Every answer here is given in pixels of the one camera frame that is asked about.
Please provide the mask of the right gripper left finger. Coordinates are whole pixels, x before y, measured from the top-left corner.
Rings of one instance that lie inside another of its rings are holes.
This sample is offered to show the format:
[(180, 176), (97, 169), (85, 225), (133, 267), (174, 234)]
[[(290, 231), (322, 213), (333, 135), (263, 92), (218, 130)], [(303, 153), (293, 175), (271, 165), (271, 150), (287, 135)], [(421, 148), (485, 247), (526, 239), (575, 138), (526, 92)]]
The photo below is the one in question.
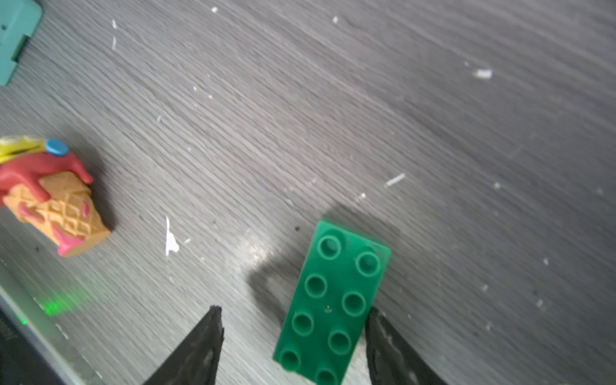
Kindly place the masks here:
[(144, 385), (215, 384), (224, 342), (221, 316), (222, 308), (211, 306)]

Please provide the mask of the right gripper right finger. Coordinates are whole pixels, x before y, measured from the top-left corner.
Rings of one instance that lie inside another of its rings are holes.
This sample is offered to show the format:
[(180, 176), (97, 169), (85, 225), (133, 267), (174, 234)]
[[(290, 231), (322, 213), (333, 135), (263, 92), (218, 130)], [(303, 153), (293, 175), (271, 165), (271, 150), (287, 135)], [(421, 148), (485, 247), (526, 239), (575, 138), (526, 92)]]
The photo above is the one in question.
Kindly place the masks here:
[(367, 367), (372, 385), (446, 385), (406, 339), (372, 307), (365, 324)]

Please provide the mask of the dark green wide lego brick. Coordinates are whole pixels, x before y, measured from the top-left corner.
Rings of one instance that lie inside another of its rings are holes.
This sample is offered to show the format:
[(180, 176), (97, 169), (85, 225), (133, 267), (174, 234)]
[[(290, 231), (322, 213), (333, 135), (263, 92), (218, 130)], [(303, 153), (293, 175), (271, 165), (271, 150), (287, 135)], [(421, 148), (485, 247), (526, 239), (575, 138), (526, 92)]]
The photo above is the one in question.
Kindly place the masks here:
[(274, 361), (316, 384), (342, 383), (390, 258), (391, 249), (376, 238), (322, 219)]

